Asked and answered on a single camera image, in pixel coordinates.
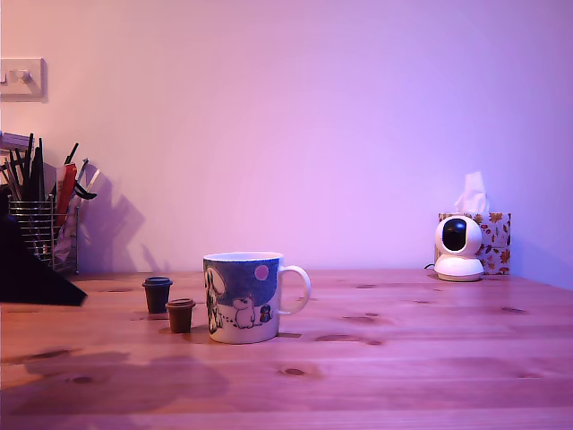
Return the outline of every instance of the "small cup lid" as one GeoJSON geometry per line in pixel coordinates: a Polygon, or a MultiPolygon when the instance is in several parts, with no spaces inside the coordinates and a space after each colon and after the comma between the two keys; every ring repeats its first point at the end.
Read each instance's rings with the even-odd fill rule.
{"type": "Polygon", "coordinates": [[[169,301],[165,307],[194,307],[195,302],[191,298],[177,298],[169,301]]]}
{"type": "Polygon", "coordinates": [[[151,276],[143,282],[143,287],[164,287],[165,285],[172,285],[173,281],[165,276],[151,276]]]}

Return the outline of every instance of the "white security camera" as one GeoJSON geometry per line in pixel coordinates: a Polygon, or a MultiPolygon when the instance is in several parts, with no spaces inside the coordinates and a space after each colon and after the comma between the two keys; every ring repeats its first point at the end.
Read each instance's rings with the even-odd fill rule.
{"type": "Polygon", "coordinates": [[[441,252],[434,270],[442,280],[479,280],[482,263],[475,253],[482,245],[482,230],[468,217],[453,216],[436,228],[436,246],[441,252]]]}

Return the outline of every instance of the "mug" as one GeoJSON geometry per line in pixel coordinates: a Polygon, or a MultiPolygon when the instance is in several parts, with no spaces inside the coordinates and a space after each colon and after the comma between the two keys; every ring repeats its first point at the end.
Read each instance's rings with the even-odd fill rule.
{"type": "Polygon", "coordinates": [[[203,257],[210,337],[223,343],[263,342],[277,336],[278,317],[296,314],[311,297],[311,280],[298,266],[284,266],[278,253],[223,253],[203,257]],[[303,300],[280,306],[280,275],[293,271],[304,281],[303,300]]]}

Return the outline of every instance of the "light switch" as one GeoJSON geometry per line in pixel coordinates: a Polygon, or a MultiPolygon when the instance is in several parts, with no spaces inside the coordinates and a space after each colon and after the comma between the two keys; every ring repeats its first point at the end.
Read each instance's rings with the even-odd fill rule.
{"type": "Polygon", "coordinates": [[[42,97],[43,62],[42,58],[0,60],[0,94],[42,97]]]}

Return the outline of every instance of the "tissue box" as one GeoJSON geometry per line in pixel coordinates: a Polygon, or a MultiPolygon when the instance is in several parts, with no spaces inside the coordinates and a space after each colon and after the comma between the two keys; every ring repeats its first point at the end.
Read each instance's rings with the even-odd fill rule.
{"type": "MultiPolygon", "coordinates": [[[[482,229],[482,246],[477,256],[482,262],[483,273],[486,275],[509,274],[509,244],[511,243],[511,214],[502,212],[489,212],[487,214],[475,213],[440,213],[438,222],[453,215],[464,215],[473,219],[482,229]]],[[[438,260],[440,251],[434,250],[434,262],[438,260]]]]}

